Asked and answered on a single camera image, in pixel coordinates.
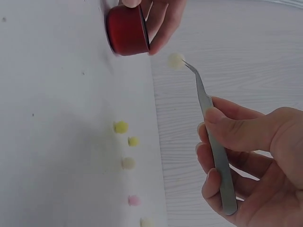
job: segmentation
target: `finger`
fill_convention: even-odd
[[[168,3],[164,1],[154,1],[152,3],[151,10],[146,21],[148,36],[150,38],[156,34],[163,23],[167,7]]]
[[[272,158],[255,152],[227,150],[227,157],[233,167],[258,179],[261,179],[264,176],[270,165],[273,163]]]
[[[230,150],[270,151],[277,131],[294,118],[288,109],[280,108],[256,119],[233,120],[212,107],[206,111],[205,125],[217,140]]]
[[[172,0],[169,2],[163,23],[151,42],[150,55],[156,54],[169,41],[180,24],[185,5],[186,0]]]
[[[126,7],[135,8],[141,3],[141,0],[122,0],[122,2]]]
[[[264,116],[264,114],[258,111],[245,108],[222,98],[212,97],[212,100],[217,109],[221,110],[227,117],[234,120],[248,120]]]
[[[198,161],[205,173],[215,168],[212,150],[209,144],[200,144],[197,148]],[[242,199],[250,196],[257,186],[257,181],[243,177],[230,169],[236,195]]]
[[[206,130],[206,126],[205,126],[204,122],[198,125],[197,131],[198,131],[200,140],[204,143],[209,143],[207,130]]]
[[[211,169],[202,187],[202,196],[215,212],[217,212],[219,215],[224,217],[229,222],[235,224],[237,213],[230,216],[225,215],[223,213],[222,200],[220,195],[220,184],[221,184],[220,174],[216,171],[216,169],[214,168]],[[237,200],[238,209],[240,209],[242,203],[243,203],[242,201]]]
[[[147,17],[148,17],[151,6],[152,6],[152,0],[142,0],[141,8],[142,8],[142,13],[143,13],[145,19],[147,19]]]

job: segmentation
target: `wood grain surface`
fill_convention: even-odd
[[[180,52],[208,94],[269,113],[303,109],[303,11],[250,0],[189,0],[168,45],[151,58],[170,227],[232,226],[201,196],[196,128],[203,121],[194,75],[167,67]]]

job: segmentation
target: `small red tin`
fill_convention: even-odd
[[[113,7],[106,18],[107,36],[112,50],[122,56],[149,52],[150,42],[141,6]]]

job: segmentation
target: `tweezers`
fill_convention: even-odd
[[[183,60],[183,62],[185,63],[185,66],[196,75],[198,99],[201,106],[202,114],[205,117],[206,110],[214,106],[212,98],[205,92],[205,88],[198,70],[192,65],[188,64],[186,61]],[[222,199],[223,211],[226,215],[232,215],[237,211],[238,205],[235,190],[232,183],[232,175],[229,167],[228,158],[226,155],[226,150],[210,133],[210,131],[208,129],[206,130],[212,148],[214,164],[217,171],[220,173],[222,179],[220,186],[220,194]]]

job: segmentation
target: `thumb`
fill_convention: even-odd
[[[294,118],[293,111],[290,112],[289,109],[291,108],[283,107],[251,120],[233,120],[212,107],[206,111],[205,125],[227,149],[270,151],[278,130]]]
[[[122,0],[122,2],[129,8],[135,8],[141,3],[141,0]]]

